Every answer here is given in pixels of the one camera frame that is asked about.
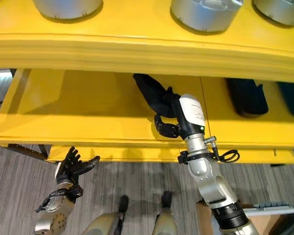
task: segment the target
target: gray carpet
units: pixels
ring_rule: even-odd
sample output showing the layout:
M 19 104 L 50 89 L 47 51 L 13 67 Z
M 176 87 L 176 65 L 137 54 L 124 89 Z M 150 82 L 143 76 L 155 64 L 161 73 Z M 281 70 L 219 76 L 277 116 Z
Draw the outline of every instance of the gray carpet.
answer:
M 9 80 L 0 84 L 3 99 Z M 0 147 L 0 235 L 29 235 L 37 208 L 55 189 L 55 165 Z M 294 165 L 221 164 L 243 203 L 294 203 Z M 80 177 L 77 200 L 65 235 L 79 235 L 94 218 L 117 209 L 121 195 L 130 198 L 123 235 L 150 235 L 164 190 L 174 192 L 172 210 L 180 235 L 197 235 L 195 202 L 200 199 L 187 167 L 178 164 L 100 163 Z

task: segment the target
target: silver metal container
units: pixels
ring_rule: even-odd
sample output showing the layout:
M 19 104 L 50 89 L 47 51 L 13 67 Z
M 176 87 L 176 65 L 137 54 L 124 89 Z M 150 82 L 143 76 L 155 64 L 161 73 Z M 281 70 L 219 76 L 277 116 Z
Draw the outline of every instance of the silver metal container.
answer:
M 254 0 L 266 16 L 281 24 L 294 26 L 294 0 Z
M 171 11 L 183 24 L 205 32 L 225 31 L 243 0 L 172 0 Z
M 97 10 L 102 0 L 33 0 L 44 16 L 55 19 L 75 19 Z

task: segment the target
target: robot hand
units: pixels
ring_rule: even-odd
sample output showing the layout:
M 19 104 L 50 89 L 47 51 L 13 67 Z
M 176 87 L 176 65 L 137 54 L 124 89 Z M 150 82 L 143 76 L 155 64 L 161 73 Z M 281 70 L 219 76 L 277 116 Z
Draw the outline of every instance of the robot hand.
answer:
M 148 105 L 156 112 L 154 123 L 160 135 L 181 137 L 187 146 L 178 161 L 188 165 L 199 193 L 212 209 L 223 235 L 258 235 L 246 217 L 234 191 L 221 175 L 217 160 L 233 163 L 240 158 L 236 149 L 219 156 L 215 137 L 205 139 L 205 118 L 200 102 L 190 94 L 175 94 L 146 74 L 133 75 Z M 164 123 L 161 116 L 176 118 L 178 124 Z M 208 150 L 211 145 L 213 153 Z
M 99 156 L 88 162 L 82 162 L 79 158 L 78 151 L 72 146 L 65 159 L 59 163 L 55 174 L 57 190 L 53 191 L 36 210 L 37 213 L 42 212 L 36 223 L 34 235 L 59 235 L 64 232 L 76 199 L 83 195 L 78 177 L 93 169 L 100 160 Z

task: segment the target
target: yellow shelf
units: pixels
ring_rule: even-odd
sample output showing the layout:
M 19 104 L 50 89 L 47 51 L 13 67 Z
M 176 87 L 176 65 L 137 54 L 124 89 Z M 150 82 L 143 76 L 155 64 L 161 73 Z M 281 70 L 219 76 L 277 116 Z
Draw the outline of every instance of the yellow shelf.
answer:
M 209 130 L 219 146 L 294 148 L 294 116 L 289 112 L 276 82 L 263 84 L 269 112 L 257 118 L 238 115 L 224 78 L 201 78 Z
M 94 17 L 55 23 L 33 1 L 0 0 L 0 68 L 240 77 L 294 82 L 294 28 L 246 0 L 230 28 L 200 35 L 178 25 L 170 0 L 104 0 Z
M 175 147 L 180 139 L 158 134 L 155 112 L 132 73 L 17 70 L 0 109 L 0 144 L 45 143 Z M 197 77 L 153 75 L 177 93 L 204 101 Z
M 49 162 L 62 161 L 70 146 L 53 146 L 48 157 Z M 76 146 L 81 160 L 88 161 L 96 155 L 103 162 L 171 162 L 177 163 L 177 156 L 183 149 L 178 148 L 122 148 Z M 220 154 L 229 149 L 219 149 Z M 236 163 L 254 164 L 294 164 L 292 150 L 240 149 L 241 158 Z

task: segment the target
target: black clamp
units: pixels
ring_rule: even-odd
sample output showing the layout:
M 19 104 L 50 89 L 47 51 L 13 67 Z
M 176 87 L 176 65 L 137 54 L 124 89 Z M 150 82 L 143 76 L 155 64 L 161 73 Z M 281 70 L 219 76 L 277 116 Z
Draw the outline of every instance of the black clamp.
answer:
M 199 158 L 214 158 L 214 153 L 198 153 L 196 155 L 193 155 L 193 156 L 190 156 L 188 157 L 188 152 L 187 151 L 182 151 L 180 152 L 180 156 L 177 157 L 178 159 L 178 163 L 179 164 L 185 164 L 187 165 L 189 161 L 192 161 L 192 160 L 196 160 L 196 159 L 199 159 Z

